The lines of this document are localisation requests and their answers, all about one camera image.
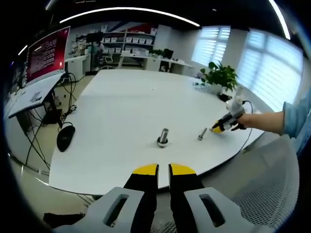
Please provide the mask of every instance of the shirt cuff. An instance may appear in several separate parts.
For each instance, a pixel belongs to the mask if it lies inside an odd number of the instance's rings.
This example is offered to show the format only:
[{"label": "shirt cuff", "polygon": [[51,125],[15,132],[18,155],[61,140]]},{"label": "shirt cuff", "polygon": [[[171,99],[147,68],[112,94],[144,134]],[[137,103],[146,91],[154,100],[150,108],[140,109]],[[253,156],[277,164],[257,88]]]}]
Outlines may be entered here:
[{"label": "shirt cuff", "polygon": [[284,112],[284,126],[283,132],[288,134],[289,137],[296,137],[295,130],[296,130],[296,114],[293,105],[287,102],[283,104],[283,112]]}]

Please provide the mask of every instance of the metal screw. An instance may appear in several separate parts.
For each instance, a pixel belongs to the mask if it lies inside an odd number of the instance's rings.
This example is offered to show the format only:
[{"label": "metal screw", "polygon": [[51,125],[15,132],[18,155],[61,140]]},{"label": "metal screw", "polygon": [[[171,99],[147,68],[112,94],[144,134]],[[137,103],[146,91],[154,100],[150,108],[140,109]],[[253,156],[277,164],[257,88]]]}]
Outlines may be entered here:
[{"label": "metal screw", "polygon": [[205,134],[206,131],[207,131],[207,128],[204,128],[203,132],[198,136],[199,141],[202,141],[203,135]]},{"label": "metal screw", "polygon": [[169,133],[169,130],[164,128],[162,130],[161,136],[160,136],[160,143],[165,143],[166,142],[166,138],[167,138],[167,134]]}]

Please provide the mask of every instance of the window blind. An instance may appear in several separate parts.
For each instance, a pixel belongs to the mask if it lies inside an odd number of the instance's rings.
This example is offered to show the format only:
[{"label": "window blind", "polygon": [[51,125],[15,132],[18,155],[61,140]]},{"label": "window blind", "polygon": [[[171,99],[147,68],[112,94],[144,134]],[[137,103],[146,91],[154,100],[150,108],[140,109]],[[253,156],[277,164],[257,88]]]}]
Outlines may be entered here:
[{"label": "window blind", "polygon": [[207,66],[211,61],[221,62],[230,35],[230,27],[205,27],[200,31],[192,61]]},{"label": "window blind", "polygon": [[238,69],[238,82],[273,111],[293,103],[300,85],[303,54],[274,35],[251,30]]}]

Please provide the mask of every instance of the blue sleeve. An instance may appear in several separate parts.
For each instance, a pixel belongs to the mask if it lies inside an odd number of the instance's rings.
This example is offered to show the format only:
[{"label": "blue sleeve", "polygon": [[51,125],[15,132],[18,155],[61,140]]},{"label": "blue sleeve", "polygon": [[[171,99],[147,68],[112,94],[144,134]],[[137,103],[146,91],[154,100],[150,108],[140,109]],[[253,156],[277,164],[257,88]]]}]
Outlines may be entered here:
[{"label": "blue sleeve", "polygon": [[297,137],[306,122],[310,109],[311,88],[297,106],[285,102],[283,105],[284,133],[288,134],[289,137]]}]

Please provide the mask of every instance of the computer mouse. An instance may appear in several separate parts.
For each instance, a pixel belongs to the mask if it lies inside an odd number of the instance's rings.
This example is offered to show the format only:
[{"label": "computer mouse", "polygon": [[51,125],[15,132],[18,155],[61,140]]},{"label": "computer mouse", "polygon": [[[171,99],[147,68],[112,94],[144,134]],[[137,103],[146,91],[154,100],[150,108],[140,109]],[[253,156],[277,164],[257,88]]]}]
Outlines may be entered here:
[{"label": "computer mouse", "polygon": [[69,125],[58,133],[56,144],[61,152],[64,152],[69,147],[75,131],[76,128]]}]

